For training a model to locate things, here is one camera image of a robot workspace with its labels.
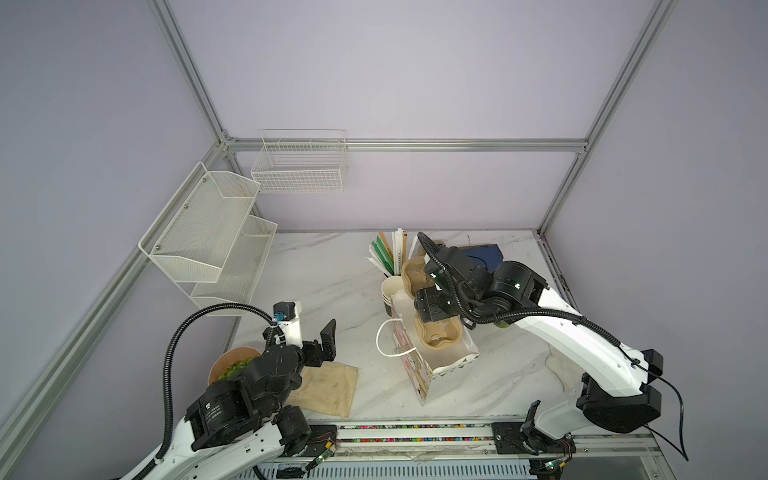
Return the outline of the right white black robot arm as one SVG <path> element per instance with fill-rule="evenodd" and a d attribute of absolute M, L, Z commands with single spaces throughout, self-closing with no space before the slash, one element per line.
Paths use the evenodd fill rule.
<path fill-rule="evenodd" d="M 648 428 L 662 410 L 656 383 L 664 358 L 654 349 L 631 348 L 592 322 L 552 290 L 543 276 L 511 260 L 494 269 L 462 249 L 417 235 L 427 260 L 429 287 L 414 305 L 420 319 L 435 323 L 456 317 L 470 329 L 516 326 L 554 347 L 583 371 L 580 383 L 550 401 L 531 403 L 524 421 L 499 425 L 498 442 L 531 455 L 575 452 L 574 431 L 596 426 L 627 434 Z"/>

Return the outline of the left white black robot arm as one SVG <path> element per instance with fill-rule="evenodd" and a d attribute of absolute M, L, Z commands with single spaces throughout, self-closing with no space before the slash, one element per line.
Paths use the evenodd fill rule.
<path fill-rule="evenodd" d="M 244 368 L 209 385 L 176 421 L 171 384 L 176 348 L 193 322 L 221 310 L 241 310 L 264 319 L 268 324 L 265 350 Z M 273 315 L 249 304 L 225 302 L 185 319 L 164 357 L 162 441 L 127 478 L 230 479 L 279 457 L 312 454 L 306 465 L 285 472 L 285 477 L 293 479 L 308 475 L 331 458 L 337 430 L 331 428 L 323 435 L 313 432 L 301 408 L 287 399 L 301 386 L 304 368 L 319 368 L 334 360 L 336 322 L 330 320 L 315 341 L 291 344 L 281 323 L 297 317 L 298 307 L 292 302 L 278 303 Z"/>

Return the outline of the white paper gift bag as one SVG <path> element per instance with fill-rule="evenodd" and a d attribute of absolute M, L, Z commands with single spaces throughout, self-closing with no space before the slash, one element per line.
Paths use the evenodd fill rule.
<path fill-rule="evenodd" d="M 418 400 L 425 405 L 458 389 L 467 378 L 469 365 L 478 359 L 479 349 L 464 325 L 458 345 L 438 351 L 427 349 L 417 337 L 416 317 L 420 314 L 409 297 L 401 318 L 390 317 L 379 326 L 375 347 L 381 356 L 401 362 Z"/>

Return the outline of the single brown pulp cup carrier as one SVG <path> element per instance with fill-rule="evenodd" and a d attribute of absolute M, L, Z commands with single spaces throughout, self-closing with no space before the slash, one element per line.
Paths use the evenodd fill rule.
<path fill-rule="evenodd" d="M 435 322 L 423 322 L 416 317 L 414 326 L 421 344 L 432 351 L 452 348 L 463 339 L 464 326 L 458 317 Z"/>

